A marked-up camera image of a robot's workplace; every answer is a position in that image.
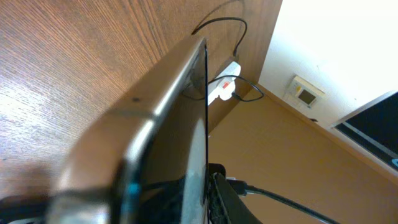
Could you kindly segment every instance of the beige wall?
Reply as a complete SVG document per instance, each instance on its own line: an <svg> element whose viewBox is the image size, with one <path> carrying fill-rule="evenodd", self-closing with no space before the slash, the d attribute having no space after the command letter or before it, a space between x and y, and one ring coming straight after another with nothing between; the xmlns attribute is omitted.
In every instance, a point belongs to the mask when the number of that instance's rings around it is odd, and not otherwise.
<svg viewBox="0 0 398 224"><path fill-rule="evenodd" d="M217 125L209 160L338 222L398 223L396 185L268 97L239 103ZM243 201L264 223L319 223L261 195Z"/></svg>

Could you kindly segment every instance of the black screen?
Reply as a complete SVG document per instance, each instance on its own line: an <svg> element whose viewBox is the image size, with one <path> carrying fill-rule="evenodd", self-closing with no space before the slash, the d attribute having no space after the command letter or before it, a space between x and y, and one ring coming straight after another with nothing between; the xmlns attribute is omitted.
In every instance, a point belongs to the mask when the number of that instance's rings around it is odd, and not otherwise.
<svg viewBox="0 0 398 224"><path fill-rule="evenodd" d="M339 124L337 129L398 170L398 93Z"/></svg>
<svg viewBox="0 0 398 224"><path fill-rule="evenodd" d="M204 218L206 71L203 46L145 155L138 223L192 223Z"/></svg>

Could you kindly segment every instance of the laptop screen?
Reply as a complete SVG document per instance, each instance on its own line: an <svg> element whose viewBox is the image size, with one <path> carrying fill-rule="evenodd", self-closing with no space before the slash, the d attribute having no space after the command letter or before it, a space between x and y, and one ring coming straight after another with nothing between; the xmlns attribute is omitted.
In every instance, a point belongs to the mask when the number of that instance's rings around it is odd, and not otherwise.
<svg viewBox="0 0 398 224"><path fill-rule="evenodd" d="M183 85L141 167L138 223L203 223L206 179L206 49Z"/></svg>

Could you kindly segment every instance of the cord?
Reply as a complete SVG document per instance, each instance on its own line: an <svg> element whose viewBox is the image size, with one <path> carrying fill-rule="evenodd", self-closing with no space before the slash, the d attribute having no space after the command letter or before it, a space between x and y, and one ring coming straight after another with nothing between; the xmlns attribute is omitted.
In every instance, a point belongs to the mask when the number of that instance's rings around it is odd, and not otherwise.
<svg viewBox="0 0 398 224"><path fill-rule="evenodd" d="M246 31L248 30L248 24L247 24L247 22L246 22L244 19L238 18L238 17L219 17L219 18L216 18L216 19L211 19L211 20L209 20L209 21L206 21L204 24L198 26L197 28L195 28L195 30L192 32L192 35L195 35L199 30L201 30L202 28L204 28L204 27L207 26L208 24L211 24L211 23L217 22L217 21L227 21L227 20L241 21L241 22L243 22L243 24L244 24L244 32L243 32L243 34L242 34L242 37L239 39L238 43L236 44L236 46L235 46L235 48L234 48L234 52L233 52L233 56L236 57L236 53L237 53L237 51L238 51L239 44L242 42L244 36L246 35ZM237 99L237 100L239 100L239 101L242 101L242 102L252 102L252 101L260 100L261 98L264 97L264 93L263 93L255 84L253 84L253 83L250 82L249 80L247 80L247 79L245 79L245 78L242 78L242 77L240 77L240 76L237 76L237 75L224 75L224 76L222 76L222 77L218 77L218 78L213 79L213 80L210 81L208 84L213 83L213 82L215 82L215 81L217 81L217 80L220 80L220 79L222 79L222 78L225 78L225 77L235 77L235 78L238 78L238 79L240 79L240 80L243 80L243 81L247 82L248 84L250 84L255 90L257 90L257 91L261 94L261 96L258 97L258 98L251 99L251 100L244 100L243 98L241 98L239 95L237 95L237 94L234 92L234 93L232 93L232 96L233 96L235 99Z"/></svg>
<svg viewBox="0 0 398 224"><path fill-rule="evenodd" d="M260 99L263 98L264 95L265 95L264 92L261 91L253 82L250 82L249 80L247 80L247 79L245 79L245 78L243 78L243 77L237 76L237 75L224 75L224 76L222 76L222 77L217 77L217 78L213 79L212 81L210 81L208 84L213 83L213 82L215 82L215 81L217 81L217 80L220 80L220 79L222 79L222 78L226 78L226 77L234 77L234 78L238 78L238 79L240 79L240 80L243 80L243 81L247 82L248 84L250 84L255 90L257 90L257 91L261 94L261 96L258 97L258 98L250 99L250 100L244 100L244 99L242 99L239 95L237 95L235 92L232 93L232 96L233 96L235 99L239 100L239 101L242 101L242 102L252 102L252 101L260 100Z"/></svg>
<svg viewBox="0 0 398 224"><path fill-rule="evenodd" d="M304 212L307 215L310 215L310 216L320 220L323 223L339 224L338 222L334 221L333 219L328 218L328 217L322 215L321 213L318 213L312 209L309 209L309 208L307 208L297 202L289 200L283 196L277 195L277 194L269 192L267 190L263 190L263 189L259 189L257 187L247 185L247 183L245 181L242 181L242 180L227 180L227 181L238 195L246 196L246 194L261 194L261 195L267 196L269 198L272 198L274 200L277 200L278 202L282 202L285 205L288 205L292 208L300 210L301 212Z"/></svg>
<svg viewBox="0 0 398 224"><path fill-rule="evenodd" d="M234 52L233 52L234 57L236 57L236 52L238 51L239 44L242 42L243 37L246 35L246 31L248 30L248 24L244 19L238 18L238 17L220 17L220 18L216 18L216 19L210 19L209 21L205 22L204 24L197 27L194 31L192 31L192 35L195 35L199 30L201 30L208 24L211 24L211 23L217 22L217 21L226 21L226 20L241 21L244 23L244 32L242 34L242 37L239 39L238 43L236 44L236 46L234 48Z"/></svg>

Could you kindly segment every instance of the white wall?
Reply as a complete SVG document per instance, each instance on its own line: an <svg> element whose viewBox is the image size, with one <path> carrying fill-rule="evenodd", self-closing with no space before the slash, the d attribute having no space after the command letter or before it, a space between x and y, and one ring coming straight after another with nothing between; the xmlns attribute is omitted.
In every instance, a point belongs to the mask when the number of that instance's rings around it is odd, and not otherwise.
<svg viewBox="0 0 398 224"><path fill-rule="evenodd" d="M284 0L259 83L279 98L294 74L326 93L312 109L284 98L319 125L398 89L398 1Z"/></svg>

